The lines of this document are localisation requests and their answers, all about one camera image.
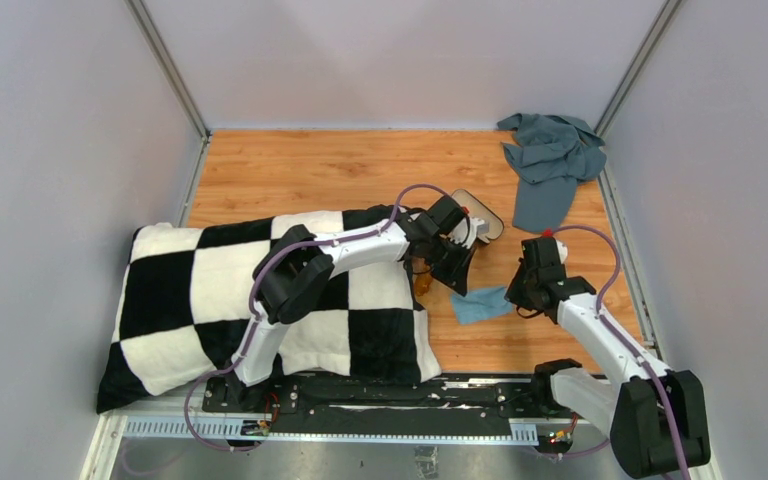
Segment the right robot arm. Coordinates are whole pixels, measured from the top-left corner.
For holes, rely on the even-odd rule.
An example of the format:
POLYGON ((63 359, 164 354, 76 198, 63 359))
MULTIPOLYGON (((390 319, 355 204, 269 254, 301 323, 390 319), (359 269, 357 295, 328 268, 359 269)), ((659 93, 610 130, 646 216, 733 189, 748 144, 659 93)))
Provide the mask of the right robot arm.
POLYGON ((590 422, 626 475, 688 476, 711 460, 701 380, 647 351, 604 304, 604 293, 566 271, 568 251, 552 234, 526 239, 506 292, 516 308, 547 316, 599 365, 596 378, 572 359, 539 364, 531 403, 544 417, 569 410, 590 422))

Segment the black glasses case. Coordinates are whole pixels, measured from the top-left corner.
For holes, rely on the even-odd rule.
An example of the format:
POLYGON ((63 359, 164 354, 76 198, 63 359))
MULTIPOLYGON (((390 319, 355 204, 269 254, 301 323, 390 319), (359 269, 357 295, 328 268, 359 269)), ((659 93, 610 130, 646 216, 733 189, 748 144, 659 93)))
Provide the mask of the black glasses case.
POLYGON ((470 231, 485 244, 498 240, 504 232, 503 220, 466 189, 457 189, 452 198, 469 214, 470 231))

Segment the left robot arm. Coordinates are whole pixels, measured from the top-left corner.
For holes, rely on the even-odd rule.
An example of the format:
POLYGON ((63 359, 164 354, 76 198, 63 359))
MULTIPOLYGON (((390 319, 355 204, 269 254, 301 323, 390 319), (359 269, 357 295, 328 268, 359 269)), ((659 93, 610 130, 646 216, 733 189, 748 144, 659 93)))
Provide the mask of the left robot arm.
POLYGON ((222 371, 228 400, 243 413, 264 405, 263 382, 272 374, 290 325, 314 309, 332 277, 376 263, 421 258, 434 280, 465 295, 475 244, 487 231, 484 219, 449 195, 427 210, 403 211, 394 205, 388 218, 340 233, 314 234, 302 224, 292 226, 254 270, 253 318, 222 371))

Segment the orange sunglasses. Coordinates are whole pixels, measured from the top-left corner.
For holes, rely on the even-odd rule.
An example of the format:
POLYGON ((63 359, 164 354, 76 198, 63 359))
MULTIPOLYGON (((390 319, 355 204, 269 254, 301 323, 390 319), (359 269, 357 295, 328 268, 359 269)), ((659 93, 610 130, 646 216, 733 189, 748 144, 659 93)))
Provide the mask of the orange sunglasses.
POLYGON ((433 282, 431 267, 424 260, 415 260, 413 267, 413 293, 416 297, 427 294, 433 282))

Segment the small blue cleaning cloth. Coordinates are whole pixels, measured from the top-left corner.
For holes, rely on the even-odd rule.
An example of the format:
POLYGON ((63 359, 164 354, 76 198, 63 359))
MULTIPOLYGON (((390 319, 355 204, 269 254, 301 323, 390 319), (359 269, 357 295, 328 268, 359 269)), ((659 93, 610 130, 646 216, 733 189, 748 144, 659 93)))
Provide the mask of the small blue cleaning cloth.
POLYGON ((514 306, 505 294, 504 286, 485 287, 471 290, 466 295, 453 293, 450 302, 457 322, 471 325, 512 313, 514 306))

